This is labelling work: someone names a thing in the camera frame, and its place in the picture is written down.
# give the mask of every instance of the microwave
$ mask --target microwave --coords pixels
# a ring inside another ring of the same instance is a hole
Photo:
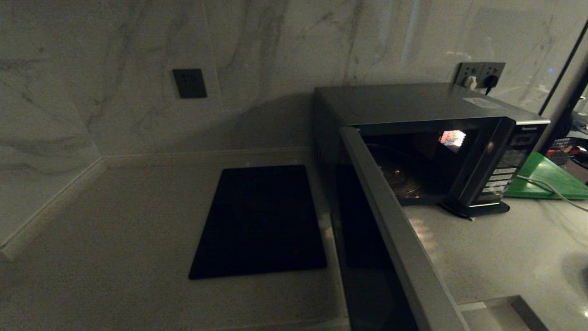
[[[402,207],[508,211],[503,194],[548,124],[449,83],[315,89],[313,153],[353,330],[468,330]]]

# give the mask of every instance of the white cable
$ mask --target white cable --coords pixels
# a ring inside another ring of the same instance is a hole
[[[575,204],[575,203],[571,202],[570,200],[568,200],[566,197],[564,197],[564,196],[563,196],[561,193],[559,193],[559,192],[558,192],[558,191],[557,191],[557,190],[556,190],[556,189],[555,189],[553,186],[551,186],[549,183],[546,183],[546,182],[544,182],[544,181],[542,181],[542,180],[538,180],[538,179],[531,179],[531,178],[528,178],[528,177],[523,177],[523,176],[519,176],[519,175],[517,175],[517,178],[524,179],[524,180],[526,180],[526,181],[529,181],[531,184],[535,184],[535,185],[537,185],[538,183],[539,183],[539,184],[543,184],[543,185],[547,186],[547,187],[549,188],[549,190],[551,190],[551,192],[553,192],[553,193],[557,194],[557,195],[558,195],[560,198],[562,198],[564,201],[568,202],[569,204],[573,205],[574,207],[577,207],[577,208],[579,208],[579,209],[582,209],[583,211],[588,211],[588,208],[584,208],[584,207],[582,207],[582,206],[580,206],[580,205],[577,205],[577,204]]]

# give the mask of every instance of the light switch plate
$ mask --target light switch plate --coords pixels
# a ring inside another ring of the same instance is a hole
[[[174,69],[172,71],[180,98],[206,98],[208,96],[201,69]]]

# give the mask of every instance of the marble backsplash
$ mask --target marble backsplash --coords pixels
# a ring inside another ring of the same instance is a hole
[[[0,246],[99,158],[42,38],[0,2]]]
[[[582,0],[19,1],[104,155],[309,145],[316,86],[451,81],[504,61],[494,97],[539,112]],[[172,68],[201,68],[181,100]]]

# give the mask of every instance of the microwave control panel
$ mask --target microwave control panel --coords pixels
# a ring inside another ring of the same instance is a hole
[[[500,161],[487,176],[471,206],[500,201],[533,151],[543,130],[544,126],[541,125],[518,125],[514,128]]]

